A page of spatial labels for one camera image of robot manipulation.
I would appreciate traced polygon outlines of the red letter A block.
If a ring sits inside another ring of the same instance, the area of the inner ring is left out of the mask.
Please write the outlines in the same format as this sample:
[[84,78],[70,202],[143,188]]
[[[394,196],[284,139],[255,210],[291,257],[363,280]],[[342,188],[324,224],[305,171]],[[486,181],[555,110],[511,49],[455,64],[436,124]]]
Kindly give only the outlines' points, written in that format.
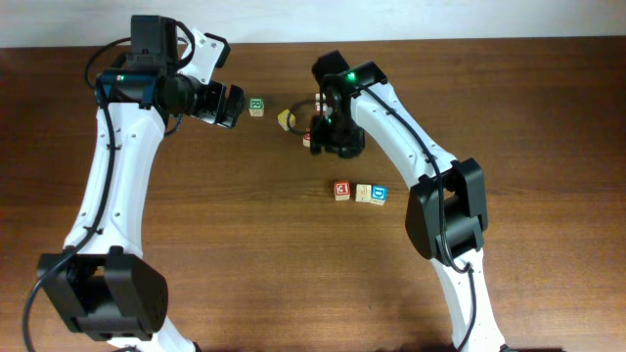
[[302,144],[304,147],[309,148],[311,146],[311,136],[308,132],[303,135]]

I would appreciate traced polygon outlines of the red letter E block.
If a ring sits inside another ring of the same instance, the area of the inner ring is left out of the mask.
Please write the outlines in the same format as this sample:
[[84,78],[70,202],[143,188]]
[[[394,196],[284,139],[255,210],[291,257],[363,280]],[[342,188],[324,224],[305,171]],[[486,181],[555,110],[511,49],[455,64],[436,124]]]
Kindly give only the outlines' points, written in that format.
[[336,181],[334,183],[334,195],[336,201],[349,200],[351,197],[350,183],[347,181]]

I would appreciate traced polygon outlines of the plain letter J block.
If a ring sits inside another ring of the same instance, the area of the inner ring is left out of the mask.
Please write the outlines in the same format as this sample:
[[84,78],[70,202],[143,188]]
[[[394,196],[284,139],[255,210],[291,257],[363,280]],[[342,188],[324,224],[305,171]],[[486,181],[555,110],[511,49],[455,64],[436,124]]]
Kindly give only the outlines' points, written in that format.
[[372,199],[372,186],[369,184],[357,184],[355,188],[355,200],[357,202],[370,203]]

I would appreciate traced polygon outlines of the blue letter D block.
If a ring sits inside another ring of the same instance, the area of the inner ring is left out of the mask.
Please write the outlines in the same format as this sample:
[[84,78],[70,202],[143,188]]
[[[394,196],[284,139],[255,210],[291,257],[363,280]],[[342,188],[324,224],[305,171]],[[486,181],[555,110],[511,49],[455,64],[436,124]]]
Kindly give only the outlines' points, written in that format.
[[387,200],[388,189],[384,186],[373,185],[371,188],[370,203],[384,205]]

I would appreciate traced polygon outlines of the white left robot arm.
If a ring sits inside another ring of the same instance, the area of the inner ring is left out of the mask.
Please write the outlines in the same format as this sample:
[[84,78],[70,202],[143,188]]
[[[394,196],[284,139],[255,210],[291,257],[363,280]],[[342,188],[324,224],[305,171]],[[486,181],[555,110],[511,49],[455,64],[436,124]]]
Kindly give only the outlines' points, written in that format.
[[39,258],[34,291],[70,331],[117,351],[195,351],[167,315],[165,277],[143,258],[149,179],[160,143],[184,117],[232,128],[246,99],[212,78],[230,53],[223,37],[135,15],[127,42],[108,68],[86,75],[98,106],[90,174],[62,250]]

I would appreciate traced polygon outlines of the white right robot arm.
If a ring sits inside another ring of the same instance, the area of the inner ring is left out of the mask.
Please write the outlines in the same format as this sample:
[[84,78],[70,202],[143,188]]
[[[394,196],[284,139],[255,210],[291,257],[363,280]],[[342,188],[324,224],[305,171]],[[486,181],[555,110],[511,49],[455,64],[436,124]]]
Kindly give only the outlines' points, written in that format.
[[506,351],[484,278],[488,212],[484,172],[430,138],[373,62],[350,66],[338,51],[317,59],[321,112],[311,123],[311,152],[359,155],[371,136],[409,190],[405,229],[440,281],[458,351]]

